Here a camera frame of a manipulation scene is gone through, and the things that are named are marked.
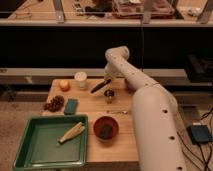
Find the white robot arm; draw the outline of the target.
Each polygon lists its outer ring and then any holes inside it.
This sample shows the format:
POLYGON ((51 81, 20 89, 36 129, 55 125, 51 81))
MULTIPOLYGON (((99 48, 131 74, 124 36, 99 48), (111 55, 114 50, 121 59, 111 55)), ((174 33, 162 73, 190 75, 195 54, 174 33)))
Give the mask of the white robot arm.
POLYGON ((187 171, 173 116, 176 98, 159 82, 130 64, 126 46, 105 52, 105 71, 120 73, 135 89, 132 117, 140 171, 187 171))

